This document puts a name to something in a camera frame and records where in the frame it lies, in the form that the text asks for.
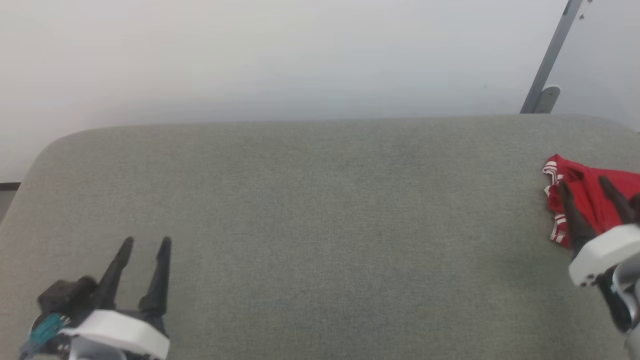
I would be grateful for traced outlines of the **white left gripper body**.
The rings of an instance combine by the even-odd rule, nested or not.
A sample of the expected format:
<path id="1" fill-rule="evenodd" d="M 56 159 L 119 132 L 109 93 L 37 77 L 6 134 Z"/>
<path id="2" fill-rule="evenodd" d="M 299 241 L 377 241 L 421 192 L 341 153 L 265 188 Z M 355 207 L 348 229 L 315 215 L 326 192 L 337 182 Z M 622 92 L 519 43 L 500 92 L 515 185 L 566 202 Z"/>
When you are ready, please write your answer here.
<path id="1" fill-rule="evenodd" d="M 78 326 L 57 334 L 69 342 L 68 360 L 167 360 L 170 350 L 163 316 L 141 312 L 135 317 L 117 310 L 94 310 Z"/>

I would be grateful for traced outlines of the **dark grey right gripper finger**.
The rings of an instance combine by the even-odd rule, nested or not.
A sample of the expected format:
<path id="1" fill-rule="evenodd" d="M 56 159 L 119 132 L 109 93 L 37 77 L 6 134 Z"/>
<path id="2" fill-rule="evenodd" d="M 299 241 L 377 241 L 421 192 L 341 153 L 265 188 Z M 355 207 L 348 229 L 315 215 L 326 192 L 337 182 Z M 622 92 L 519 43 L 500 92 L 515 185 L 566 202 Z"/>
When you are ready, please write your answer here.
<path id="1" fill-rule="evenodd" d="M 608 177 L 599 176 L 598 181 L 603 194 L 613 209 L 606 213 L 601 227 L 615 227 L 622 224 L 635 224 L 640 227 L 640 193 L 626 198 Z"/>
<path id="2" fill-rule="evenodd" d="M 580 183 L 570 184 L 567 180 L 560 180 L 558 191 L 566 218 L 572 256 L 577 256 L 585 244 L 598 235 L 597 229 L 590 221 L 593 204 L 586 187 Z"/>

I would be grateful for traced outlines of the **grey metal stand frame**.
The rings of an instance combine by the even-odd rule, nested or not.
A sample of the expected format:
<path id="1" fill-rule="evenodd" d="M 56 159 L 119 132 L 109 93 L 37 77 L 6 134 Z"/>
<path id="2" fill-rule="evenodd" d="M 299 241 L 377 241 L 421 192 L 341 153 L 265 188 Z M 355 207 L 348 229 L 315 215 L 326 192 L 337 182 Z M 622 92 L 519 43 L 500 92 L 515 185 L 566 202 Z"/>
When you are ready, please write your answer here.
<path id="1" fill-rule="evenodd" d="M 550 114 L 553 111 L 562 89 L 558 85 L 548 84 L 550 75 L 572 25 L 585 18 L 586 9 L 593 2 L 594 0 L 566 0 L 566 6 L 519 110 L 520 114 Z"/>

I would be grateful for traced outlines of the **grey fabric sofa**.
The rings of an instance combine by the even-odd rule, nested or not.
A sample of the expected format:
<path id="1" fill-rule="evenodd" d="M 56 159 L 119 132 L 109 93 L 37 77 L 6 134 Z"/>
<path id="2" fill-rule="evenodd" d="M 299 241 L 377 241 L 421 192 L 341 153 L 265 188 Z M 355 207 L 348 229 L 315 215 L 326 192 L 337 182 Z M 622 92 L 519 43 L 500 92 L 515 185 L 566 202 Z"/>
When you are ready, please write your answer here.
<path id="1" fill-rule="evenodd" d="M 121 126 L 62 137 L 0 224 L 0 360 L 56 280 L 135 238 L 137 307 L 173 239 L 174 360 L 621 360 L 596 289 L 550 240 L 559 154 L 640 173 L 640 132 L 512 115 Z"/>

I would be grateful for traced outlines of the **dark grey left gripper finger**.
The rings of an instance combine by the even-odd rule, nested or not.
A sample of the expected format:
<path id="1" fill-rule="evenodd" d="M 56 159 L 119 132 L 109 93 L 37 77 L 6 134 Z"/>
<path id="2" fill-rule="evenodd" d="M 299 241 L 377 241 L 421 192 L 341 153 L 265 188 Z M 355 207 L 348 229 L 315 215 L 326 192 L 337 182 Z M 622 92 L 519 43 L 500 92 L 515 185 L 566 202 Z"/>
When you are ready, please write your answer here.
<path id="1" fill-rule="evenodd" d="M 169 300 L 170 262 L 172 239 L 162 239 L 156 255 L 156 266 L 146 294 L 138 303 L 138 310 L 147 317 L 162 317 L 167 312 Z"/>
<path id="2" fill-rule="evenodd" d="M 92 294 L 92 302 L 95 309 L 114 310 L 116 308 L 115 297 L 121 282 L 122 271 L 130 260 L 134 241 L 134 237 L 126 237 L 104 272 Z"/>

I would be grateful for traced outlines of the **red and white garment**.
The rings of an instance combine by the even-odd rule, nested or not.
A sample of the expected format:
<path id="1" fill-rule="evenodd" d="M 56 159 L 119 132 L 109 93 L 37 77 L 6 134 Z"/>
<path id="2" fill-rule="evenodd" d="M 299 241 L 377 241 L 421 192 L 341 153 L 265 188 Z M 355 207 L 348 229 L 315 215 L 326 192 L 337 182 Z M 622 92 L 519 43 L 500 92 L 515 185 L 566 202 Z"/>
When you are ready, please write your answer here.
<path id="1" fill-rule="evenodd" d="M 608 178 L 626 200 L 640 194 L 640 173 L 589 167 L 558 153 L 546 160 L 541 172 L 550 178 L 550 184 L 544 189 L 547 208 L 554 215 L 550 240 L 566 249 L 571 249 L 572 244 L 560 195 L 561 182 L 567 183 L 577 209 L 598 235 L 622 224 L 614 204 L 605 196 L 599 177 Z"/>

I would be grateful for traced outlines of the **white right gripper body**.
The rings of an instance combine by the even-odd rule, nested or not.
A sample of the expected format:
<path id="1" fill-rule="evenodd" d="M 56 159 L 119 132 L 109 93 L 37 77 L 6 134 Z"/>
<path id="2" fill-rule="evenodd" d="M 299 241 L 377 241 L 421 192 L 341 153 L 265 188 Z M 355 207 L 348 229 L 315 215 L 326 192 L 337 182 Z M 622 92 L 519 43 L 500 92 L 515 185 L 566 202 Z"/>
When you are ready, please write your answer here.
<path id="1" fill-rule="evenodd" d="M 587 286 L 598 275 L 637 254 L 640 254 L 640 226 L 618 225 L 589 240 L 570 263 L 568 273 L 574 285 Z"/>

